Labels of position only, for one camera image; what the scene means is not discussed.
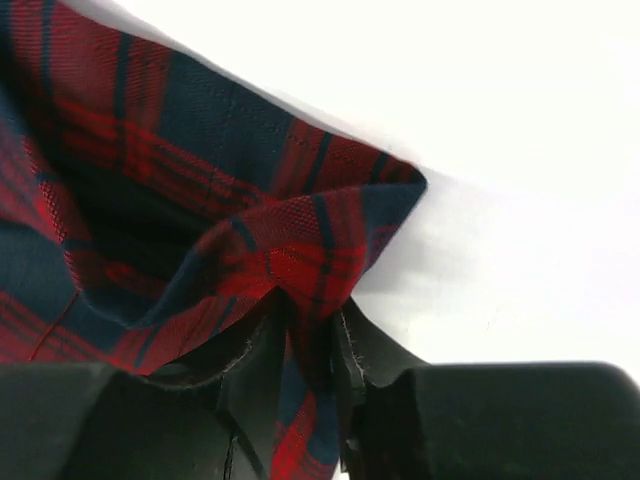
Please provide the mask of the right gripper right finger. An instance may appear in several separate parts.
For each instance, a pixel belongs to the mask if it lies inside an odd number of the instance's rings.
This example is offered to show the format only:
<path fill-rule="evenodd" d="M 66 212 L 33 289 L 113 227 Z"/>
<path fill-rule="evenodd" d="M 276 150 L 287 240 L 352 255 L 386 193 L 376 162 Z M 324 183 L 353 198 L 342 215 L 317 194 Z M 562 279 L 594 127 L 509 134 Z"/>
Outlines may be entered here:
<path fill-rule="evenodd" d="M 353 301 L 331 333 L 340 466 L 353 479 L 639 475 L 639 389 L 613 365 L 432 365 Z"/>

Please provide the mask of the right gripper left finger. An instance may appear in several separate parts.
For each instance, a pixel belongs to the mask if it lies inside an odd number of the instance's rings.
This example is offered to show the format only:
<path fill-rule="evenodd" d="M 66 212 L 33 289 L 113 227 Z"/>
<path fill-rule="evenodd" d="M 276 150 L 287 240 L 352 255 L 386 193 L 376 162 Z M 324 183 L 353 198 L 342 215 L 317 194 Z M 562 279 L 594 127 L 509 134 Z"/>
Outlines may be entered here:
<path fill-rule="evenodd" d="M 285 326 L 250 316 L 176 364 L 1 369 L 5 479 L 265 479 Z"/>

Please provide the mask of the red plaid pleated skirt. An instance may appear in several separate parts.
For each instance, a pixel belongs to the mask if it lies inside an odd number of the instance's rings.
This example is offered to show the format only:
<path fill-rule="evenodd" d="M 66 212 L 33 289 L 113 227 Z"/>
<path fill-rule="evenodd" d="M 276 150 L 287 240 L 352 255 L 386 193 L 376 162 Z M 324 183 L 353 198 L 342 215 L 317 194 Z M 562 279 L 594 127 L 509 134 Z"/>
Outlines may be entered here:
<path fill-rule="evenodd" d="M 281 291 L 274 479 L 333 476 L 327 319 L 426 187 L 179 51 L 1 5 L 2 361 L 148 375 Z"/>

